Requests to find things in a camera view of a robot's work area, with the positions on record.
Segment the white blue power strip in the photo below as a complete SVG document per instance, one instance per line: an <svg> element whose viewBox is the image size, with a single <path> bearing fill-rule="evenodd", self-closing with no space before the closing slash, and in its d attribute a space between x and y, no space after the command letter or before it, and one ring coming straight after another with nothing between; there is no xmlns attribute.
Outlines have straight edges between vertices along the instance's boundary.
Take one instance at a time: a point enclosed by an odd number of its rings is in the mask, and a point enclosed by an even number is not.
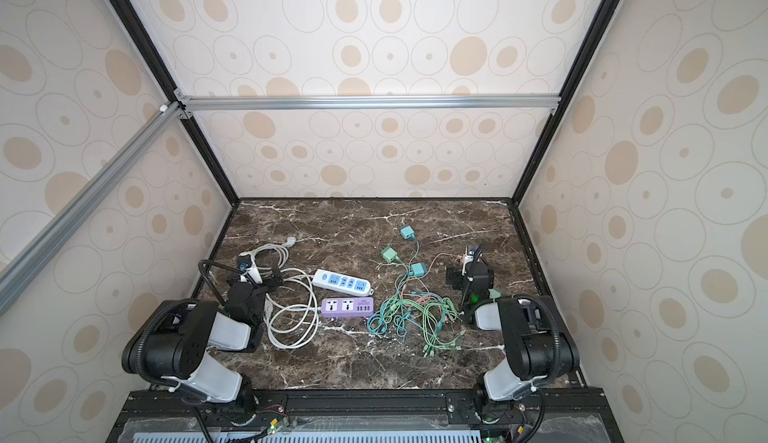
<svg viewBox="0 0 768 443"><path fill-rule="evenodd" d="M352 297L369 297L374 293L368 280L318 269L312 276L315 287Z"/></svg>

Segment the light green charger plug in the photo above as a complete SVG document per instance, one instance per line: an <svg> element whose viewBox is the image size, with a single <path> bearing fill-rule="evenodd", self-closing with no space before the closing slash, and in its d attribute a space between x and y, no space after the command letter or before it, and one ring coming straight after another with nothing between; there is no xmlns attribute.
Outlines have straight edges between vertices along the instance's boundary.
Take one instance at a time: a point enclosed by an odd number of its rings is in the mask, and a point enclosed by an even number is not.
<svg viewBox="0 0 768 443"><path fill-rule="evenodd" d="M391 246L388 246L384 250L381 251L381 257L388 264L391 264L391 263L399 260L398 253Z"/></svg>

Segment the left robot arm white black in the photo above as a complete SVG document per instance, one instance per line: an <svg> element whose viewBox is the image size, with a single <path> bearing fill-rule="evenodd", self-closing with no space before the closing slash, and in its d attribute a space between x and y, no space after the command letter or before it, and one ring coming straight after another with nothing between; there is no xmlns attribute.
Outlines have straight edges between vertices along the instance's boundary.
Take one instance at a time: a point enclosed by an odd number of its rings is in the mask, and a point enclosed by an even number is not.
<svg viewBox="0 0 768 443"><path fill-rule="evenodd" d="M225 367L208 349L255 352L266 329L266 296L281 283L278 273L263 283L237 281L224 304L193 298L162 302L126 344L123 370L202 403L254 408L249 378Z"/></svg>

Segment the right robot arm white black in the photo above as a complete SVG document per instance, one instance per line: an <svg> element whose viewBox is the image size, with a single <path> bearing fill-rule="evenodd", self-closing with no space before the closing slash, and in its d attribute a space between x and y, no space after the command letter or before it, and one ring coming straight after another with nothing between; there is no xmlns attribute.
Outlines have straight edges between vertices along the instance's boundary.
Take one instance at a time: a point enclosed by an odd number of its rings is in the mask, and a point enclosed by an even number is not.
<svg viewBox="0 0 768 443"><path fill-rule="evenodd" d="M504 359L475 385L478 406L520 401L578 368L578 348L552 297L493 297L494 272L479 255L448 267L446 283L461 292L463 322L502 335Z"/></svg>

